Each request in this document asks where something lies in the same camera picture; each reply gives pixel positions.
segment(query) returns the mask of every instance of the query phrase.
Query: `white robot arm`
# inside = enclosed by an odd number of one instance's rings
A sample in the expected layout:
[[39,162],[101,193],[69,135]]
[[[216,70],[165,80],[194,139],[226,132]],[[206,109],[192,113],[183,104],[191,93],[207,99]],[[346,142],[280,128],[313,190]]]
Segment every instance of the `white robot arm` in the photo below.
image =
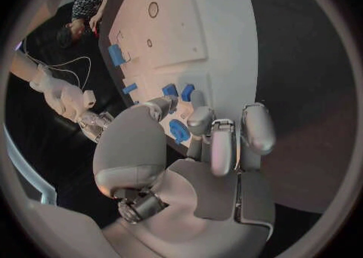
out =
[[82,92],[77,86],[54,78],[46,66],[35,64],[19,50],[15,52],[11,72],[29,82],[37,92],[43,93],[50,108],[78,123],[84,134],[94,142],[98,142],[103,130],[113,119],[110,114],[97,115],[89,111],[96,103],[93,91]]

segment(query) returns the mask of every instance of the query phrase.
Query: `round hole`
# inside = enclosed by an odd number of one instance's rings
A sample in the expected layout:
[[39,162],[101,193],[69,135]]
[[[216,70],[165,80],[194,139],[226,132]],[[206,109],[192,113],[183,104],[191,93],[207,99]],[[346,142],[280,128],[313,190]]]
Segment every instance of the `round hole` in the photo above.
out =
[[156,2],[152,2],[149,5],[149,15],[151,18],[156,18],[157,14],[159,12],[159,7]]

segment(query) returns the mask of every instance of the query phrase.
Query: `blue plastic piece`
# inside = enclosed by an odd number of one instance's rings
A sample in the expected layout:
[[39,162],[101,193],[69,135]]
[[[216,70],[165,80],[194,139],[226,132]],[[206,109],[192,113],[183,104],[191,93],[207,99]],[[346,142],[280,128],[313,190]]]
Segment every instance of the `blue plastic piece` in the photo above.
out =
[[124,94],[129,94],[131,91],[133,91],[133,90],[135,90],[135,89],[137,89],[137,85],[136,85],[135,83],[133,83],[133,84],[131,84],[131,85],[127,86],[127,87],[124,87],[124,88],[122,89],[122,92],[123,92]]
[[180,144],[183,141],[187,141],[191,134],[187,127],[177,119],[173,119],[169,122],[170,132],[175,137],[175,143]]
[[194,85],[192,84],[188,84],[185,86],[183,92],[181,92],[181,99],[185,102],[190,102],[191,101],[191,94],[192,94],[192,91],[194,90]]
[[125,59],[122,56],[121,49],[118,45],[110,45],[108,47],[108,53],[110,54],[114,66],[119,66],[123,63],[126,63]]
[[164,96],[173,95],[178,97],[177,87],[174,84],[168,84],[163,89]]

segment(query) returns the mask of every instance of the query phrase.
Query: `person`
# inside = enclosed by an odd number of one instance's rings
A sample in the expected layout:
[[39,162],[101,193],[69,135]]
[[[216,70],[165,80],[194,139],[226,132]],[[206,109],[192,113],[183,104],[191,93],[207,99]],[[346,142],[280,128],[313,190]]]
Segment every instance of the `person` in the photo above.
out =
[[79,41],[83,35],[97,33],[107,0],[76,0],[72,8],[71,22],[57,32],[57,42],[68,48]]

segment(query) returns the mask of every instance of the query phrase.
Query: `black hair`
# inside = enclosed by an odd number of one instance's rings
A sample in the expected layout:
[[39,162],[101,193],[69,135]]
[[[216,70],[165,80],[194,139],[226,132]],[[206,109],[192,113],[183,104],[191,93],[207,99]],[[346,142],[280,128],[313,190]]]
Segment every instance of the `black hair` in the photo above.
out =
[[68,48],[72,44],[72,32],[69,27],[62,27],[57,32],[57,42],[61,48]]

